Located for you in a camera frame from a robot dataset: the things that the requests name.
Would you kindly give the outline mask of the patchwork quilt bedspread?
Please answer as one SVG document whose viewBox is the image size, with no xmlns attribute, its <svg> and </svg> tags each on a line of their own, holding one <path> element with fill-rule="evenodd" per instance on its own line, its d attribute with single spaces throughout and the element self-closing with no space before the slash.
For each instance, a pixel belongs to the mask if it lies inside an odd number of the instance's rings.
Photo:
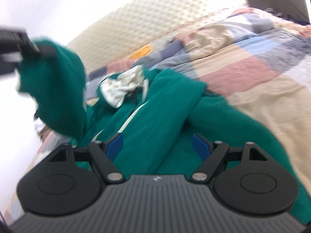
<svg viewBox="0 0 311 233">
<path fill-rule="evenodd" d="M 163 50 L 113 62 L 85 74 L 93 106 L 107 77 L 143 66 L 204 82 L 208 91 L 267 128 L 282 145 L 298 180 L 291 213 L 310 221 L 310 27 L 247 8 L 189 33 Z"/>
</svg>

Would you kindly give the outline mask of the pile of clothes on nightstand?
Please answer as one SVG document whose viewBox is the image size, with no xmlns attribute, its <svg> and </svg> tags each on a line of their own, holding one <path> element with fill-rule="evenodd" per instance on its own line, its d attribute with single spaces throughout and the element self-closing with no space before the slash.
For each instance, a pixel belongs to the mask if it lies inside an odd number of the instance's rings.
<svg viewBox="0 0 311 233">
<path fill-rule="evenodd" d="M 50 133 L 50 128 L 39 118 L 38 111 L 34 114 L 34 128 L 42 141 L 44 141 Z"/>
</svg>

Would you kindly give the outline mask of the cream quilted headboard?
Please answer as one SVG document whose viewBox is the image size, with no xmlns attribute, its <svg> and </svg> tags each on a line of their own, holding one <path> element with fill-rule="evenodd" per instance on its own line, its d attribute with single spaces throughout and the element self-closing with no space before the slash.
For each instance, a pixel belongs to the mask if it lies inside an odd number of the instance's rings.
<svg viewBox="0 0 311 233">
<path fill-rule="evenodd" d="M 225 18 L 247 0 L 134 0 L 105 15 L 67 44 L 88 73 L 150 44 L 162 49 L 186 28 Z"/>
</svg>

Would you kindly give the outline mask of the green zip hoodie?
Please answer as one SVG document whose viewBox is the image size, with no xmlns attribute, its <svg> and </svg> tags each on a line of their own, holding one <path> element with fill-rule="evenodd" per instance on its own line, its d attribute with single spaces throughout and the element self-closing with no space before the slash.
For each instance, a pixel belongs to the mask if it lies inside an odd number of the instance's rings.
<svg viewBox="0 0 311 233">
<path fill-rule="evenodd" d="M 38 116 L 74 144 L 86 146 L 122 133 L 124 146 L 113 163 L 131 175 L 183 174 L 202 163 L 191 136 L 220 139 L 232 146 L 255 142 L 287 171 L 293 168 L 274 135 L 259 122 L 230 106 L 204 82 L 170 69 L 131 70 L 105 78 L 98 101 L 85 100 L 86 76 L 76 53 L 52 41 L 36 41 L 51 56 L 23 53 L 17 69 L 20 88 L 38 104 Z"/>
</svg>

